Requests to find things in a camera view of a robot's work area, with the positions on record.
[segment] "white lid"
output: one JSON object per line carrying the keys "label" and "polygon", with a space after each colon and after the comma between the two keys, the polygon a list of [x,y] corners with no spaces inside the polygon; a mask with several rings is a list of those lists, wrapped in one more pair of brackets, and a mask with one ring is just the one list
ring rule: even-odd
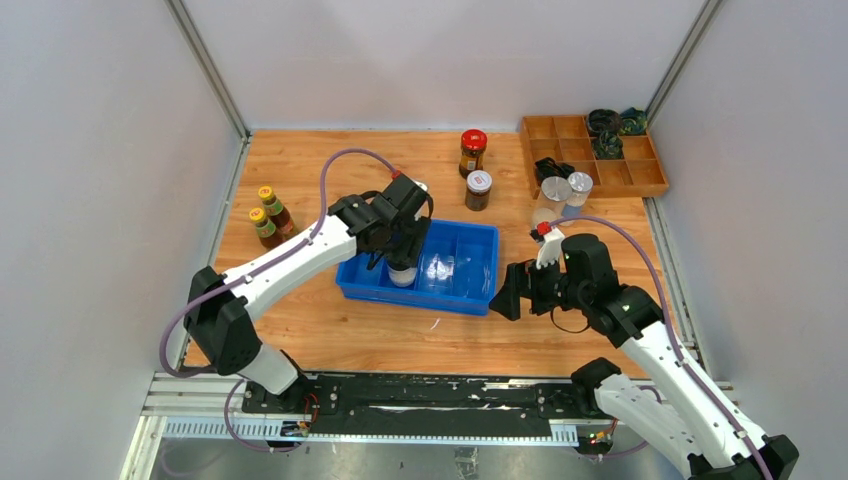
{"label": "white lid", "polygon": [[541,189],[546,198],[555,202],[568,200],[571,196],[571,185],[562,177],[548,177],[542,180]]}
{"label": "white lid", "polygon": [[474,193],[486,193],[492,188],[492,176],[483,170],[474,170],[468,174],[465,183],[468,184],[468,189]]}
{"label": "white lid", "polygon": [[592,177],[588,173],[583,172],[574,172],[569,175],[568,183],[571,185],[571,189],[577,193],[588,193],[595,185]]}

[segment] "blue plastic bin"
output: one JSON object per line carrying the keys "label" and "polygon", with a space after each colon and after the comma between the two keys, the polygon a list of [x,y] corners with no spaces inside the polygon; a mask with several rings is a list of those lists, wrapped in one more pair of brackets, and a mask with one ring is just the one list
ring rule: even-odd
{"label": "blue plastic bin", "polygon": [[433,220],[415,282],[396,287],[385,261],[366,270],[368,255],[339,265],[336,284],[345,298],[484,316],[498,280],[498,229]]}

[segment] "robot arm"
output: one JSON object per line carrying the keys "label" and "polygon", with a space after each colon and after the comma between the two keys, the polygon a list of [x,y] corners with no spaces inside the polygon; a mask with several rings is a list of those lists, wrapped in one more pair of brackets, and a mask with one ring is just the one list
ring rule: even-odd
{"label": "robot arm", "polygon": [[223,274],[201,269],[192,278],[189,301],[236,285],[189,311],[185,328],[218,374],[239,374],[282,394],[300,371],[283,352],[262,343],[253,322],[317,273],[360,253],[372,255],[370,268],[381,258],[396,270],[416,268],[430,227],[429,216],[419,213],[425,203],[432,214],[426,186],[398,172],[383,192],[340,199],[323,219],[251,262]]}
{"label": "robot arm", "polygon": [[[531,233],[542,244],[539,258],[507,267],[504,286],[490,308],[517,320],[519,298],[524,297],[531,299],[530,311],[537,315],[556,307],[580,310],[593,330],[650,375],[671,405],[659,405],[645,396],[606,359],[590,362],[572,380],[584,388],[592,408],[632,426],[685,478],[768,478],[756,466],[746,438],[773,478],[787,478],[798,458],[788,438],[767,437],[730,402],[682,348],[679,338],[673,332],[669,336],[663,312],[651,296],[619,283],[609,251],[595,235],[563,239],[556,230],[542,224]],[[558,259],[551,257],[551,242],[561,247],[565,273],[560,272]],[[731,412],[733,421],[717,403]]]}

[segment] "wooden box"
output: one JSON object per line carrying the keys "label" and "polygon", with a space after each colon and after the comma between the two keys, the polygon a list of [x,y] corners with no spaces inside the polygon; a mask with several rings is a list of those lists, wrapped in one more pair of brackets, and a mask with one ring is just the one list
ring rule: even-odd
{"label": "wooden box", "polygon": [[668,190],[650,134],[622,135],[623,160],[595,158],[583,115],[524,117],[520,137],[533,198],[539,196],[535,162],[545,157],[591,175],[595,180],[593,197],[656,197]]}

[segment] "wooden table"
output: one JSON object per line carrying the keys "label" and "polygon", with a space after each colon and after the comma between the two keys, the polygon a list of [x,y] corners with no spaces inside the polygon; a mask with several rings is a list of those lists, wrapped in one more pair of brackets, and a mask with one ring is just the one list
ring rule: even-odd
{"label": "wooden table", "polygon": [[[489,135],[484,165],[494,178],[494,187],[488,208],[472,212],[465,207],[465,181],[457,172],[458,132],[262,131],[253,138],[215,264],[217,271],[263,253],[247,217],[250,208],[260,205],[256,195],[260,185],[274,186],[297,225],[308,226],[319,213],[318,179],[324,161],[351,146],[374,150],[426,183],[435,200],[434,218],[496,225],[500,229],[497,288],[508,263],[535,258],[538,249],[527,234],[533,200],[527,193],[517,134]],[[330,168],[328,202],[382,190],[389,181],[388,171],[376,160],[348,155]],[[583,211],[625,228],[659,265],[641,199],[590,198]],[[566,234],[579,232],[594,233],[607,244],[623,283],[654,294],[648,269],[623,238],[589,222],[575,223],[566,230]],[[265,343],[285,350],[307,370],[568,376],[604,356],[625,373],[645,377],[606,338],[591,330],[570,335],[554,328],[548,316],[529,313],[510,322],[494,313],[475,317],[347,300],[335,284],[335,274],[335,268],[318,274],[256,323]],[[529,309],[529,300],[525,302]],[[556,318],[572,330],[586,324],[573,311],[557,311]],[[202,352],[190,345],[186,364],[205,363]]]}

